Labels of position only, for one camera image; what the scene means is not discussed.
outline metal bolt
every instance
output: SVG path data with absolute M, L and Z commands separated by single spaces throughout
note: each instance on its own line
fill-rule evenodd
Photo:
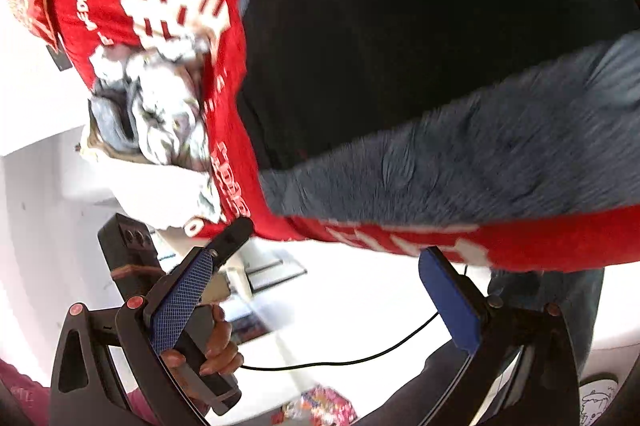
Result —
M 82 310 L 84 310 L 82 303 L 74 303 L 69 309 L 69 314 L 71 314 L 72 316 L 78 316 L 78 314 L 82 313 Z
M 142 296 L 132 296 L 127 300 L 127 307 L 130 309 L 138 309 L 140 305 L 145 302 L 145 298 Z
M 490 296 L 487 296 L 486 302 L 492 309 L 501 309 L 504 306 L 504 302 L 502 301 L 502 298 L 500 298 L 499 296 L 496 296 L 495 294 L 491 294 Z
M 552 315 L 553 317 L 562 316 L 562 311 L 560 310 L 560 307 L 558 306 L 557 303 L 547 303 L 545 310 L 548 314 Z

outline blue gripper pad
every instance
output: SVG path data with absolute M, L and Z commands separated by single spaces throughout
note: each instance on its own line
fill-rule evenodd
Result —
M 202 298 L 212 271 L 211 254 L 209 250 L 202 249 L 180 277 L 171 294 L 162 301 L 151 321 L 151 346 L 156 354 L 174 348 Z
M 454 278 L 458 274 L 450 265 L 447 269 L 442 258 L 437 249 L 423 250 L 418 260 L 420 280 L 449 329 L 453 342 L 473 355 L 480 346 L 482 321 Z

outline blue jeans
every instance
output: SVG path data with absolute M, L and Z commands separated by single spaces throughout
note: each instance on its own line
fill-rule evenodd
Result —
M 488 292 L 500 296 L 508 306 L 529 310 L 542 310 L 549 302 L 558 303 L 574 345 L 580 374 L 591 348 L 603 279 L 604 269 L 573 273 L 492 271 Z M 465 361 L 466 352 L 457 349 L 452 341 L 445 343 L 427 358 L 419 376 L 363 417 L 358 426 L 418 426 Z

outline red blanket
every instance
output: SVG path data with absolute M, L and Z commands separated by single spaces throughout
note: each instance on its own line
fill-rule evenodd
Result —
M 228 220 L 250 216 L 258 236 L 274 240 L 340 241 L 410 255 L 418 254 L 420 247 L 439 245 L 452 260 L 515 271 L 571 271 L 640 257 L 638 207 L 596 215 L 444 229 L 325 223 L 271 214 L 258 184 L 254 152 L 236 111 L 236 92 L 245 72 L 244 33 L 236 2 L 54 0 L 66 50 L 88 86 L 94 80 L 88 57 L 100 43 L 152 46 L 155 38 L 175 36 L 195 27 L 208 28 L 220 37 L 217 62 L 206 73 L 205 112 L 212 165 Z M 219 225 L 207 224 L 199 236 L 212 236 L 219 229 Z

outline pink clothing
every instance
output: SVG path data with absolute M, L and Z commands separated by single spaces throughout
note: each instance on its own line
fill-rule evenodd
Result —
M 20 374 L 11 364 L 0 359 L 0 380 L 16 398 L 24 414 L 35 426 L 49 424 L 49 388 Z M 151 424 L 158 424 L 140 390 L 129 393 L 132 411 Z

